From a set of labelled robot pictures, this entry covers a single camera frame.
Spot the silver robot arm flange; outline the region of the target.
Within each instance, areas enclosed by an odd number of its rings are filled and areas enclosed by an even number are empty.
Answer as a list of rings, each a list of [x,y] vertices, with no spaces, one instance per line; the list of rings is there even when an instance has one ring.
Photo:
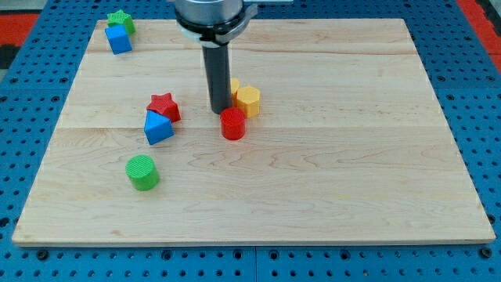
[[[239,37],[258,6],[243,0],[174,0],[179,30],[204,48],[218,48]]]

